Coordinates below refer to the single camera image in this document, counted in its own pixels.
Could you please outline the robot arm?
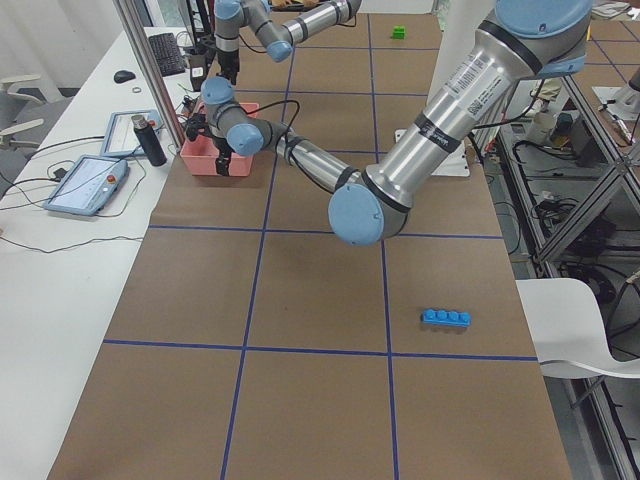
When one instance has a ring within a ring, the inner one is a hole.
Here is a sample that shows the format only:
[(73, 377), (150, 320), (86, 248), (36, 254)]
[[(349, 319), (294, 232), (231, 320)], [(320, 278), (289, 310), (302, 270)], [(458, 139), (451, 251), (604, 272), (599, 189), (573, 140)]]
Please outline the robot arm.
[(295, 18), (277, 24), (267, 1), (215, 1), (214, 39), (219, 76), (236, 84), (240, 71), (240, 30), (248, 27), (276, 63), (283, 62), (294, 47), (328, 28), (354, 18), (361, 1), (325, 1)]
[(296, 45), (354, 18), (356, 1), (324, 1), (283, 24), (266, 1), (219, 1), (215, 46), (221, 72), (201, 88), (207, 127), (220, 150), (243, 157), (271, 151), (329, 192), (329, 223), (352, 245), (398, 234), (424, 181), (454, 153), (516, 82), (572, 74), (585, 61), (588, 1), (499, 1), (475, 43), (384, 159), (356, 170), (282, 124), (251, 117), (236, 101), (239, 36), (249, 28), (277, 62)]

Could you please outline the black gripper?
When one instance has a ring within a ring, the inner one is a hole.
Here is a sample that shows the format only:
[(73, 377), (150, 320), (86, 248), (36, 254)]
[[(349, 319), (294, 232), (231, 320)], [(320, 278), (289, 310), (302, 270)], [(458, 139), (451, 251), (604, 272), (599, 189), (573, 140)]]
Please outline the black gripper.
[(227, 80), (236, 80), (240, 71), (239, 50), (224, 51), (217, 49), (216, 58), (220, 67), (218, 76)]
[(217, 136), (212, 132), (205, 114), (195, 113), (185, 122), (185, 135), (191, 142), (195, 142), (199, 136), (210, 138), (218, 150), (218, 156), (215, 160), (216, 174), (219, 176), (230, 175), (231, 147), (224, 137)]

